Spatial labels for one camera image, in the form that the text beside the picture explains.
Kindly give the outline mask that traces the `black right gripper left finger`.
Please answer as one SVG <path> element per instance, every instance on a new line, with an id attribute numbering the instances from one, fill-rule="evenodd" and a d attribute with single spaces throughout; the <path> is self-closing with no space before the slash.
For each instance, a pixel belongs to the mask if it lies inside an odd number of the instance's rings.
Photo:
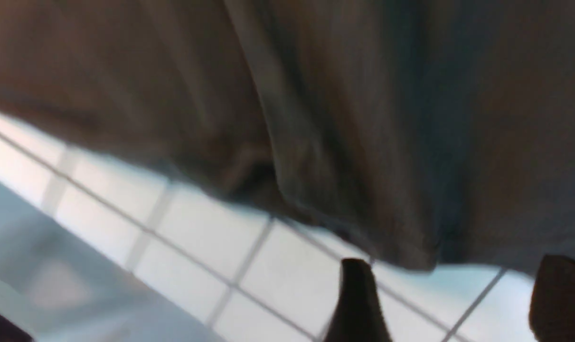
<path id="1" fill-rule="evenodd" d="M 324 340 L 391 342 L 370 264 L 361 258 L 344 258 L 340 270 L 339 300 Z"/>

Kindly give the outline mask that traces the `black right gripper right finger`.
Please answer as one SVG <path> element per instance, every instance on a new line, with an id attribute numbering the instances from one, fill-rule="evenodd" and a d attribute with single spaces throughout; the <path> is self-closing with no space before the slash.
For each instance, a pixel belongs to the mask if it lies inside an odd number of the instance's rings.
<path id="1" fill-rule="evenodd" d="M 538 342 L 575 342 L 573 258 L 543 258 L 533 286 L 528 320 Z"/>

